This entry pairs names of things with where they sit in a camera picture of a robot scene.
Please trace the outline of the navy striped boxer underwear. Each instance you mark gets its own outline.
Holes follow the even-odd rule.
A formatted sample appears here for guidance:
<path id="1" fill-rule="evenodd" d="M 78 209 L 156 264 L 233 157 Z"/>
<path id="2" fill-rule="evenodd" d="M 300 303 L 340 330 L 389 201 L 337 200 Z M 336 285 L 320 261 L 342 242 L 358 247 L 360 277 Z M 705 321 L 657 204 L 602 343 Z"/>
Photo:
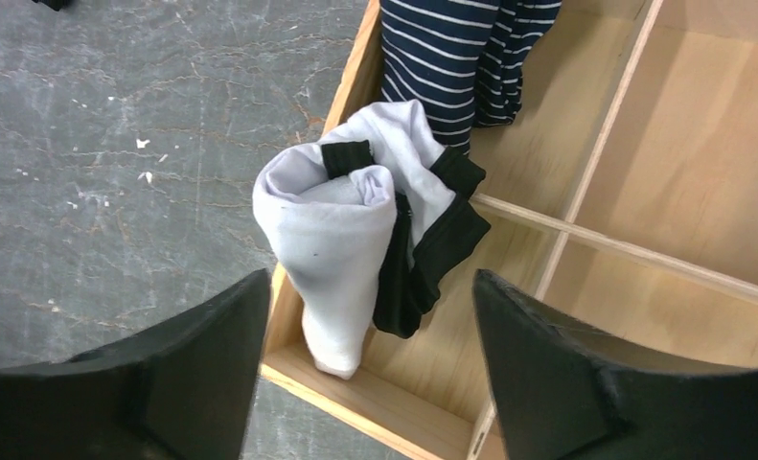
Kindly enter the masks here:
<path id="1" fill-rule="evenodd" d="M 471 131 L 511 124 L 523 64 L 562 7 L 553 0 L 384 0 L 380 97 L 419 101 L 435 139 L 468 154 Z"/>

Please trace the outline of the white black garment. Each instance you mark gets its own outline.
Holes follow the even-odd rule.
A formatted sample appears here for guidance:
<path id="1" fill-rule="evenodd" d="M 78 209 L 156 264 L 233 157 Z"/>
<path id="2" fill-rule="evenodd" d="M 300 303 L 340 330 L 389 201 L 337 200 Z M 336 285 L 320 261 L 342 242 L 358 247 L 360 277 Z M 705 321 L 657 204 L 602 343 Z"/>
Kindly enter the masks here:
<path id="1" fill-rule="evenodd" d="M 370 328 L 408 338 L 490 224 L 482 168 L 440 144 L 417 101 L 371 103 L 259 172 L 253 212 L 300 294 L 316 368 L 349 379 Z"/>

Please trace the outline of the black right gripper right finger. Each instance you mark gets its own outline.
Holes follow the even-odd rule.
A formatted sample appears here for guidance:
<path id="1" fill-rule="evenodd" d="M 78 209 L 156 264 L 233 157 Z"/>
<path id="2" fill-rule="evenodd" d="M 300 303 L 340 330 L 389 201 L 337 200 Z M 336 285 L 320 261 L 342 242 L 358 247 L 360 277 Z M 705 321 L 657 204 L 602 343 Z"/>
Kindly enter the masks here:
<path id="1" fill-rule="evenodd" d="M 472 297 L 511 459 L 758 459 L 758 368 L 667 354 L 487 269 Z"/>

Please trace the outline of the wooden compartment tray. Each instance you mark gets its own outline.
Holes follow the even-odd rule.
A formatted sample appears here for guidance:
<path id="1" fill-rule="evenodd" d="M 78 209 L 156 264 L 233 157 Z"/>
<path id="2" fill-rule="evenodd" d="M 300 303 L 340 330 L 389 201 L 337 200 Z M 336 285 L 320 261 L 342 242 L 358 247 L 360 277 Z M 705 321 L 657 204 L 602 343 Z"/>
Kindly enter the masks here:
<path id="1" fill-rule="evenodd" d="M 471 301 L 487 268 L 668 354 L 758 367 L 758 1 L 566 1 L 523 108 L 477 130 L 492 224 L 409 339 L 319 372 L 273 277 L 262 376 L 413 459 L 505 459 Z"/>

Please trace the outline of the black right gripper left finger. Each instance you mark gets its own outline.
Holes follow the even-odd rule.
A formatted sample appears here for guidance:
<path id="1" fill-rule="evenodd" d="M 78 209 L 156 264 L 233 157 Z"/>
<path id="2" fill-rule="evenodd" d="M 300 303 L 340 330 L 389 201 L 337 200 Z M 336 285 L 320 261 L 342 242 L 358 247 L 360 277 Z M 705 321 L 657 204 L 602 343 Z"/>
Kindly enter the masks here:
<path id="1" fill-rule="evenodd" d="M 139 333 L 0 369 L 0 459 L 236 459 L 263 355 L 257 270 Z"/>

